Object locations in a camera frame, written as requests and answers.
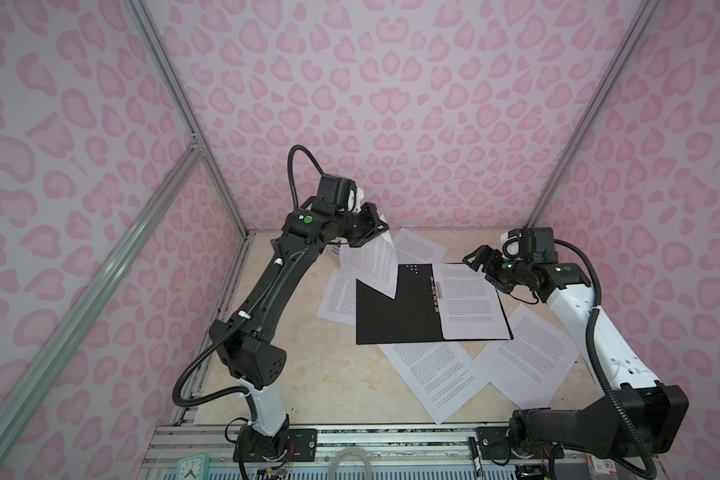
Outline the printed paper sheet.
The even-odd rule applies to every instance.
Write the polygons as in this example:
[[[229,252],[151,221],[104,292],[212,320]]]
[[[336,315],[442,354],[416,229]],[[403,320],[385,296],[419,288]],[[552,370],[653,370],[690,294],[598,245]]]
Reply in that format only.
[[[396,297],[399,263],[389,232],[362,247],[343,245],[339,259],[341,269],[348,275],[390,299]]]
[[[498,291],[464,264],[432,265],[442,336],[448,341],[510,340]]]
[[[380,349],[435,424],[445,422],[488,384],[458,342],[385,344]]]
[[[393,245],[400,264],[440,263],[447,252],[445,246],[405,228],[400,229],[394,235]]]
[[[580,356],[574,341],[525,305],[509,317],[514,338],[490,342],[472,367],[521,409],[545,408]]]
[[[356,279],[334,269],[321,299],[316,316],[320,319],[356,325]]]

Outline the white and black folder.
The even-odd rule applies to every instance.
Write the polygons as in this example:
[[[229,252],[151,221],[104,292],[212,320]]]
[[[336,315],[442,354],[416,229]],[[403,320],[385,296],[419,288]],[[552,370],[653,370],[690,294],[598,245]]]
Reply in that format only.
[[[358,345],[461,342],[442,336],[432,265],[399,265],[394,299],[361,282],[357,284]]]

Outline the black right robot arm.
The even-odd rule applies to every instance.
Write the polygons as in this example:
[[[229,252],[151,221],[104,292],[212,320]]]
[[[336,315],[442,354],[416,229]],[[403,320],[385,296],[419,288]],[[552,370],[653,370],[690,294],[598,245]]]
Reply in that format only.
[[[564,450],[611,460],[638,478],[658,475],[656,455],[667,452],[689,408],[678,385],[647,367],[605,311],[594,263],[549,227],[506,232],[498,248],[482,245],[462,259],[497,290],[526,287],[547,305],[580,350],[601,397],[584,409],[518,409],[502,448],[509,459],[545,454],[547,473]]]

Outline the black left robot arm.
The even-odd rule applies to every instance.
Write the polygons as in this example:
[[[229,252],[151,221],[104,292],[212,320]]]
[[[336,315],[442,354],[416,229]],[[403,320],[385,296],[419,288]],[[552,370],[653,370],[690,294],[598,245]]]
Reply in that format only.
[[[288,461],[296,446],[289,437],[290,420],[277,385],[287,360],[285,350],[273,345],[282,313],[300,281],[334,243],[360,248],[389,229],[375,204],[363,200],[355,181],[326,173],[320,176],[315,195],[301,201],[294,175],[294,159],[303,153],[319,163],[305,146],[294,145],[287,154],[286,169],[292,211],[279,237],[271,242],[272,257],[248,297],[223,320],[209,328],[210,344],[184,369],[172,390],[173,403],[197,407],[222,397],[240,394],[250,418],[234,440],[233,457],[238,464],[255,458]],[[238,383],[196,398],[184,396],[185,384],[210,356],[217,355]]]

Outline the black marker pen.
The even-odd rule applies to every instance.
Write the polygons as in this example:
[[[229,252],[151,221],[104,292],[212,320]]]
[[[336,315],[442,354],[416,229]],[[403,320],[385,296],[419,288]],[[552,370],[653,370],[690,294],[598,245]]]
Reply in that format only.
[[[474,470],[474,476],[476,480],[482,480],[483,479],[483,469],[482,469],[482,463],[480,459],[480,453],[479,449],[476,443],[476,439],[472,436],[469,436],[467,438],[467,445],[470,452],[470,459],[471,463],[473,465]]]

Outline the clear box with label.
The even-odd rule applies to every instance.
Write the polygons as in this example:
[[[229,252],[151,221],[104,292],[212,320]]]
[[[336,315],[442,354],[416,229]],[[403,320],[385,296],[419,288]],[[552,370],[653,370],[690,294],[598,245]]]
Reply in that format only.
[[[600,459],[594,455],[586,455],[586,464],[591,480],[618,480],[616,464],[610,459]]]

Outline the small teal alarm clock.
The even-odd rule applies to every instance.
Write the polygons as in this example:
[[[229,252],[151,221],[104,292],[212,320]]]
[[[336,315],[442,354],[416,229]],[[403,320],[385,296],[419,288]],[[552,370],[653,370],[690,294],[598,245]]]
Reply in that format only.
[[[175,469],[176,480],[208,480],[210,478],[210,457],[198,454],[180,459]]]

